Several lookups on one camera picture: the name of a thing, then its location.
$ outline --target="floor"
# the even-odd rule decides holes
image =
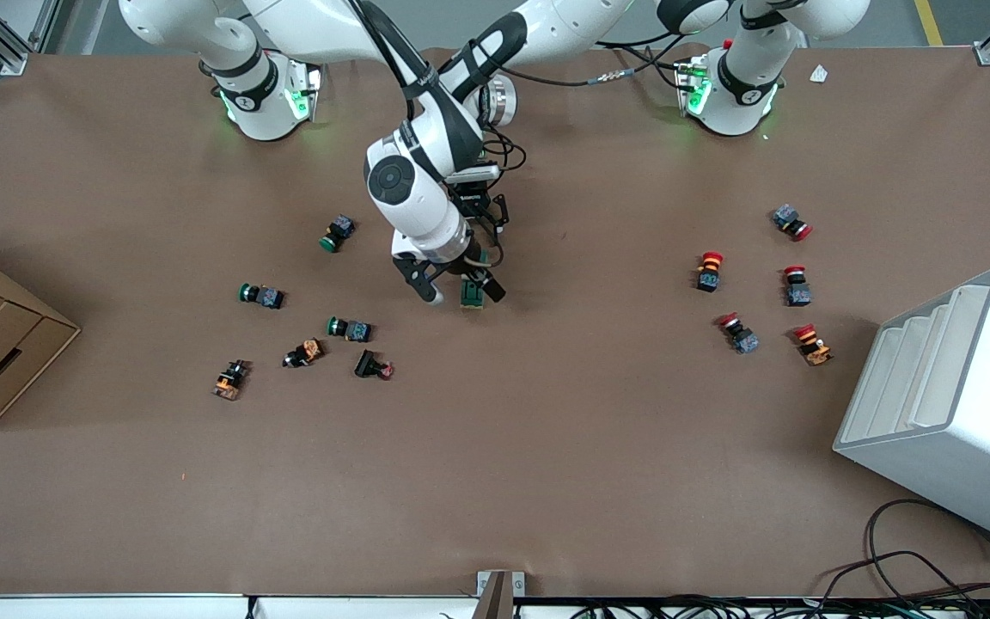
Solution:
[[[516,7],[520,0],[381,0],[380,5],[392,15],[402,31],[408,33],[419,48],[458,47],[483,25]],[[818,42],[813,46],[835,47],[897,47],[926,46],[927,32],[920,19],[919,6],[927,0],[876,0],[870,4],[865,19],[855,30],[837,40]],[[981,38],[990,28],[990,3],[980,0],[930,0],[934,22],[938,28],[935,39],[950,44],[969,44]],[[661,31],[657,25],[655,4],[639,0],[632,4],[609,33],[610,40],[648,38]],[[238,16],[241,9],[233,10]],[[67,13],[65,28],[59,33],[56,48],[65,54],[162,54],[168,52],[148,46],[133,35],[120,17],[117,0],[74,0]],[[715,25],[695,36],[695,40],[718,42],[730,35],[735,20]]]

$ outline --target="brown table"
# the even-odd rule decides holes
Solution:
[[[83,327],[0,420],[0,592],[451,594],[512,567],[546,595],[810,594],[905,496],[830,444],[877,324],[990,267],[990,68],[968,48],[797,52],[743,138],[677,118],[650,73],[519,81],[508,294],[480,313],[451,282],[430,309],[389,261],[361,181],[402,114],[384,68],[331,67],[322,122],[256,144],[193,64],[38,56],[0,82],[0,267]],[[767,221],[786,201],[806,242]],[[325,254],[341,211],[360,230]],[[712,295],[690,285],[707,250]],[[795,262],[808,309],[781,302]],[[287,306],[236,302],[243,282]],[[714,325],[732,310],[753,356]],[[331,315],[376,325],[390,383],[334,338],[279,367]],[[806,322],[825,367],[787,337]],[[235,358],[254,369],[228,403],[209,388]],[[892,512],[879,543],[990,580],[947,518]]]

